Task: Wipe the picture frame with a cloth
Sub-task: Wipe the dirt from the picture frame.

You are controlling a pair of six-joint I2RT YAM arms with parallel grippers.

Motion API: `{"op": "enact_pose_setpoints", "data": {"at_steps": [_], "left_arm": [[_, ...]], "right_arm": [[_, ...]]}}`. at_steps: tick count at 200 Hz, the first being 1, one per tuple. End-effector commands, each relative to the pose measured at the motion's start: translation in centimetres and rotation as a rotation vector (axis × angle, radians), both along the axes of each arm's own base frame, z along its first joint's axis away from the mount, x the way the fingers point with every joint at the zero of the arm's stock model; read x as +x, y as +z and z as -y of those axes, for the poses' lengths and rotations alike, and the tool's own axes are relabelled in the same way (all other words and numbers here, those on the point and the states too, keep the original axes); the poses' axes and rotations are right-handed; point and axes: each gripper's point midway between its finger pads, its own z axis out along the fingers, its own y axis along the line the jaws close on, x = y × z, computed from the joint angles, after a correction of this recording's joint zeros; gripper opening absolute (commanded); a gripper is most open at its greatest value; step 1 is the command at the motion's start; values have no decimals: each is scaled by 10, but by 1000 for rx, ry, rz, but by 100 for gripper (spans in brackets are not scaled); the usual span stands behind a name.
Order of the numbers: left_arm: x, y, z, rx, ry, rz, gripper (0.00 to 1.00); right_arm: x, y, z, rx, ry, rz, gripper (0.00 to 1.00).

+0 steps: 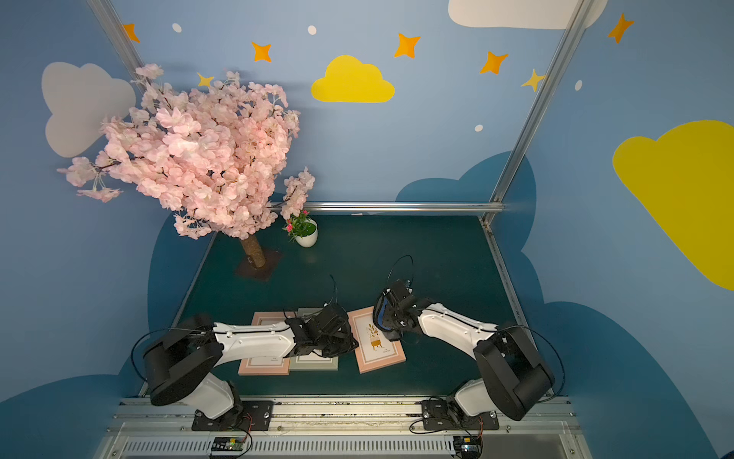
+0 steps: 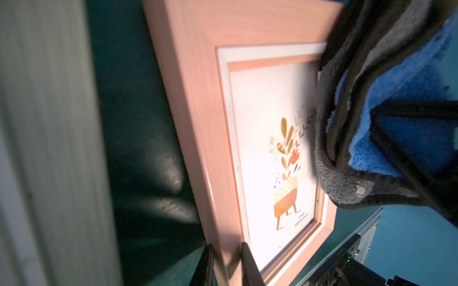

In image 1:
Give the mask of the blue black-edged cloth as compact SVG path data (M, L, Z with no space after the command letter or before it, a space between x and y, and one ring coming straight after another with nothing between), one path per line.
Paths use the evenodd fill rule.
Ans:
M372 313L373 324L390 342L401 340L399 325L395 325L394 296L390 289L382 291Z

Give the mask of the grey-green picture frame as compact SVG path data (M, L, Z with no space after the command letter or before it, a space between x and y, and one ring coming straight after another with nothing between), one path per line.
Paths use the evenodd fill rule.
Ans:
M290 371L338 371L338 357L323 358L315 353L293 357L290 361Z

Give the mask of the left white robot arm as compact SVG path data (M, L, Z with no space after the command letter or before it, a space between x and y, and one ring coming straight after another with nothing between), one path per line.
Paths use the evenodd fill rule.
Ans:
M215 367L311 354L338 358L358 347L346 311L328 303L311 315L267 325L230 325L196 315L149 345L143 362L152 405L183 403L206 423L226 430L245 417L245 409L234 385L212 373Z

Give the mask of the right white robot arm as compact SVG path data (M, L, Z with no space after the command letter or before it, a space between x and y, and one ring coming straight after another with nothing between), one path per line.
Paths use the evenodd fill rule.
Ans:
M476 321L439 302L416 298L401 281L382 291L373 323L391 342L415 333L441 340L474 359L481 377L451 396L467 417L499 411L520 421L555 384L550 365L526 328Z

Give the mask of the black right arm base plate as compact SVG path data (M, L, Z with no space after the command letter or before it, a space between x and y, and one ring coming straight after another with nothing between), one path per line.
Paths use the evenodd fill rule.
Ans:
M421 401L422 428L426 431L495 431L500 424L495 411L468 415L453 401L431 397Z

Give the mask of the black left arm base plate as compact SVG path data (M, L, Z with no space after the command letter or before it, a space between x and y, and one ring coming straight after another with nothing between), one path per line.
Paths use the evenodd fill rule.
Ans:
M200 410L195 411L193 431L267 431L273 418L273 401L240 400L234 407L216 419L210 419Z

